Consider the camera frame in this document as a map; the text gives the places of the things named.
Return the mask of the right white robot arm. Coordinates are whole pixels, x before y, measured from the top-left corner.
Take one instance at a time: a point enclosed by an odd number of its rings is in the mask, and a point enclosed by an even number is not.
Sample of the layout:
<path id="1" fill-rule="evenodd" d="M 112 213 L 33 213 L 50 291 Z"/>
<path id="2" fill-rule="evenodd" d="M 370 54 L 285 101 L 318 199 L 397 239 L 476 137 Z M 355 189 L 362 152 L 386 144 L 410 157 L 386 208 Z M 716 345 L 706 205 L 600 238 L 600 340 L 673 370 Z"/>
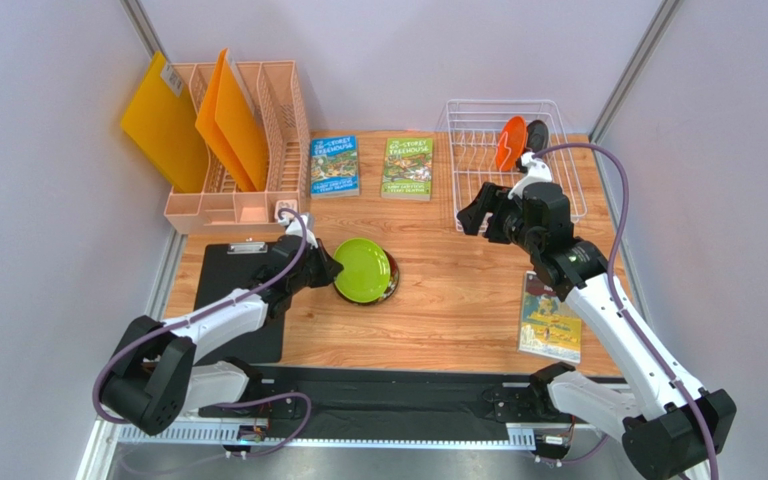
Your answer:
<path id="1" fill-rule="evenodd" d="M 486 182 L 456 218 L 467 235 L 527 252 L 538 278 L 595 333 L 630 388 L 623 394 L 559 362 L 529 378 L 544 409 L 582 419 L 618 441 L 645 479 L 718 478 L 716 459 L 735 402 L 723 389 L 704 387 L 659 342 L 599 248 L 575 235 L 559 185 L 516 190 Z"/>

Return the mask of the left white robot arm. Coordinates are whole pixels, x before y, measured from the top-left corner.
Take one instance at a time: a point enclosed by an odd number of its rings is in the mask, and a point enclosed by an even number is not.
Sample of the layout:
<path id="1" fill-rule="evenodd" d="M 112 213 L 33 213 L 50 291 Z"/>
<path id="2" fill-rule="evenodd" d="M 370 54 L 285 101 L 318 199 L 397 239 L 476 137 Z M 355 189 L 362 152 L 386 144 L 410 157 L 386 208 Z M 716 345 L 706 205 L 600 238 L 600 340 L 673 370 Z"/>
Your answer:
<path id="1" fill-rule="evenodd" d="M 202 270 L 228 292 L 186 315 L 132 320 L 92 387 L 96 413 L 157 435 L 184 412 L 258 407 L 247 391 L 259 372 L 218 350 L 280 319 L 297 293 L 332 285 L 343 269 L 319 239 L 302 235 L 208 246 Z"/>

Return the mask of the orange plate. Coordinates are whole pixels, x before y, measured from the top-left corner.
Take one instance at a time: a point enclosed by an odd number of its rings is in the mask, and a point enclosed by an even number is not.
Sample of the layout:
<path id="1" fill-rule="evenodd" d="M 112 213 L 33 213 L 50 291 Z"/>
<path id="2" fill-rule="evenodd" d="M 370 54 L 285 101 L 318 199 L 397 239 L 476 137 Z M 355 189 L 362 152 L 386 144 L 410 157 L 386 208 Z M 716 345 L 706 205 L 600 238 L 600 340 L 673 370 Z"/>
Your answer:
<path id="1" fill-rule="evenodd" d="M 497 141 L 495 165 L 498 171 L 516 169 L 516 163 L 525 151 L 527 137 L 527 124 L 522 117 L 515 116 L 507 121 Z"/>

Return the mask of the green plate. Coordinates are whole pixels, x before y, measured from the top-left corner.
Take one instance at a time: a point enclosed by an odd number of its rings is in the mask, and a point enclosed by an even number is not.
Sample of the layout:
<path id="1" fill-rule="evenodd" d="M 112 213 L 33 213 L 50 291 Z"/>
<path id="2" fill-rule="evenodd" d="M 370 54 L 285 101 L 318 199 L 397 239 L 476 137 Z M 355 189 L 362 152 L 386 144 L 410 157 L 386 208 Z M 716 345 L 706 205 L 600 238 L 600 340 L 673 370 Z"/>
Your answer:
<path id="1" fill-rule="evenodd" d="M 333 257 L 343 267 L 334 282 L 341 296 L 356 304 L 378 303 L 385 298 L 393 267 L 377 243 L 366 238 L 352 238 L 344 241 Z"/>

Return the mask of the red floral plate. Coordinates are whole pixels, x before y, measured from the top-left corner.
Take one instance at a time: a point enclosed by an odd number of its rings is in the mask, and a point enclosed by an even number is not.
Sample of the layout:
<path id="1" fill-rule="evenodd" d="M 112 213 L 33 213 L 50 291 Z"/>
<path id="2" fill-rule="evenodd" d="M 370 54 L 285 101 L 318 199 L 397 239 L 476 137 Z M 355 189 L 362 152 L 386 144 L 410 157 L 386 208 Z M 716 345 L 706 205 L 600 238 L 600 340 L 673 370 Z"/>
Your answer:
<path id="1" fill-rule="evenodd" d="M 388 300 L 389 298 L 391 298 L 397 291 L 399 280 L 400 280 L 400 271 L 399 271 L 398 263 L 389 252 L 384 251 L 384 253 L 387 257 L 387 260 L 389 262 L 389 267 L 390 267 L 390 278 L 384 293 L 378 299 L 373 301 L 358 302 L 358 301 L 351 300 L 351 303 L 355 305 L 361 305 L 361 306 L 371 306 L 371 305 L 380 304 Z"/>

